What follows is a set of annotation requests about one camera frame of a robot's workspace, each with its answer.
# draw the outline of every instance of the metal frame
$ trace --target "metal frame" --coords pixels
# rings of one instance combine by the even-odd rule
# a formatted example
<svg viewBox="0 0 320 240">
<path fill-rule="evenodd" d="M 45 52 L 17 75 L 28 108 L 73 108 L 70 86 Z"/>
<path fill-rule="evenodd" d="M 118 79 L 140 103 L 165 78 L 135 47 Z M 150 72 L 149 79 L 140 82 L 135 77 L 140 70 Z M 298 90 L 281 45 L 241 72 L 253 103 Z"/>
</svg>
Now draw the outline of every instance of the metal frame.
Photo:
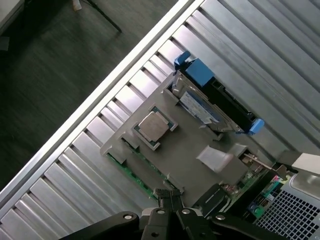
<svg viewBox="0 0 320 240">
<path fill-rule="evenodd" d="M 297 232 L 299 233 L 303 232 L 304 234 L 306 234 L 306 231 L 309 233 L 309 230 L 307 230 L 307 227 L 305 227 L 306 222 L 299 222 L 302 220 L 306 221 L 311 218 L 307 217 L 307 215 L 309 214 L 309 209 L 313 208 L 313 210 L 316 211 L 316 208 L 319 211 L 320 201 L 306 194 L 305 192 L 299 191 L 292 187 L 292 182 L 296 176 L 297 175 L 293 176 L 281 188 L 282 192 L 276 197 L 275 200 L 272 201 L 266 212 L 255 222 L 256 225 L 279 234 L 283 229 L 275 229 L 275 226 L 277 226 L 276 221 L 280 221 L 281 227 L 286 225 L 286 227 L 288 228 L 287 231 L 289 231 L 289 233 L 293 232 L 292 229 L 298 229 Z M 281 202 L 283 200 L 290 202 L 290 204 L 284 205 L 283 202 Z M 320 226 L 320 213 L 318 213 L 317 216 L 314 216 L 311 222 L 316 226 Z M 320 228 L 317 228 L 313 235 L 309 238 L 309 240 L 317 240 L 319 234 Z"/>
<path fill-rule="evenodd" d="M 0 219 L 205 0 L 180 0 L 0 192 Z"/>
</svg>

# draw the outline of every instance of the screw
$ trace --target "screw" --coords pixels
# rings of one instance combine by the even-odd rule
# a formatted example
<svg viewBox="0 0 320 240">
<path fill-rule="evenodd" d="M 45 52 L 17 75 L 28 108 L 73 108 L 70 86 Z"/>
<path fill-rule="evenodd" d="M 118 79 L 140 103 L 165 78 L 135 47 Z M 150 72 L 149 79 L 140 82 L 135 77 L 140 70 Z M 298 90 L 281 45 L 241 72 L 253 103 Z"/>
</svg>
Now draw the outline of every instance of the screw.
<svg viewBox="0 0 320 240">
<path fill-rule="evenodd" d="M 215 218 L 218 220 L 225 220 L 226 219 L 226 217 L 223 215 L 217 215 L 217 216 L 215 216 Z"/>
<path fill-rule="evenodd" d="M 182 210 L 182 213 L 183 213 L 183 214 L 189 214 L 189 213 L 190 213 L 190 210 L 189 210 L 189 209 L 183 209 L 183 210 Z"/>
<path fill-rule="evenodd" d="M 132 216 L 131 216 L 131 215 L 124 215 L 123 217 L 124 217 L 125 219 L 127 219 L 127 220 L 132 219 Z"/>
</svg>

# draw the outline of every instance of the ventilation grille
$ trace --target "ventilation grille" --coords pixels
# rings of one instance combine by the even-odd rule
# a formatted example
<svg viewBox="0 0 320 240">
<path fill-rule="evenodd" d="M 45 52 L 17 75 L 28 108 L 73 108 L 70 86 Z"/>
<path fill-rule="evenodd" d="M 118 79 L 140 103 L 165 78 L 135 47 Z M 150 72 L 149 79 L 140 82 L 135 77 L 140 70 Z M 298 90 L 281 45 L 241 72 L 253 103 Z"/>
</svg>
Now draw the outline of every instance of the ventilation grille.
<svg viewBox="0 0 320 240">
<path fill-rule="evenodd" d="M 319 213 L 319 208 L 282 191 L 255 224 L 288 239 L 308 240 L 319 228 L 312 222 Z"/>
</svg>

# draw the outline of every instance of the electronic component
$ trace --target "electronic component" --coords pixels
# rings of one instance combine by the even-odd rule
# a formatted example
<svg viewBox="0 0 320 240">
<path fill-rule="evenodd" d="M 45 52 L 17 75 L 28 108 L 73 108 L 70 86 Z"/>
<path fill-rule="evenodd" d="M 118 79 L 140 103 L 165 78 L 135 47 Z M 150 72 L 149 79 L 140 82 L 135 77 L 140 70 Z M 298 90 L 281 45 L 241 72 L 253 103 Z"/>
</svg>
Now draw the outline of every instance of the electronic component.
<svg viewBox="0 0 320 240">
<path fill-rule="evenodd" d="M 247 211 L 243 214 L 243 218 L 246 220 L 250 219 L 251 222 L 259 219 L 281 192 L 283 186 L 281 181 L 282 179 L 279 176 L 275 176 L 262 192 L 250 203 L 247 207 Z"/>
<path fill-rule="evenodd" d="M 182 106 L 215 132 L 259 132 L 264 121 L 240 104 L 200 59 L 187 61 L 190 56 L 186 51 L 174 61 L 171 90 Z"/>
<path fill-rule="evenodd" d="M 173 131 L 178 126 L 169 116 L 162 113 L 156 106 L 132 131 L 144 141 L 152 150 L 160 146 L 158 140 L 167 132 Z"/>
<path fill-rule="evenodd" d="M 222 179 L 219 186 L 228 196 L 227 203 L 220 209 L 222 212 L 227 211 L 266 172 L 263 166 L 247 159 L 247 154 L 255 156 L 248 146 L 236 143 L 227 152 L 206 146 L 197 156 Z"/>
<path fill-rule="evenodd" d="M 246 151 L 242 155 L 241 161 L 249 167 L 254 174 L 259 174 L 264 169 L 264 166 L 254 161 L 253 158 L 256 158 L 256 156 L 249 151 Z"/>
</svg>

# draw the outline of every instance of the white label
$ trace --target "white label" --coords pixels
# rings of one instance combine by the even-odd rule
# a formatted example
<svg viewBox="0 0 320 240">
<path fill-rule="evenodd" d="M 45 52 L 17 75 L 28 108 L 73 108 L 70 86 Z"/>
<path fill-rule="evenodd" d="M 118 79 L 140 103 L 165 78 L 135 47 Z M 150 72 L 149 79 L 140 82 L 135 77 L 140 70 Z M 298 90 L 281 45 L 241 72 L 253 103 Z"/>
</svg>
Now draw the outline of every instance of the white label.
<svg viewBox="0 0 320 240">
<path fill-rule="evenodd" d="M 212 122 L 219 123 L 200 103 L 198 103 L 187 91 L 180 98 L 180 101 L 188 108 L 189 112 L 197 116 L 204 124 Z"/>
</svg>

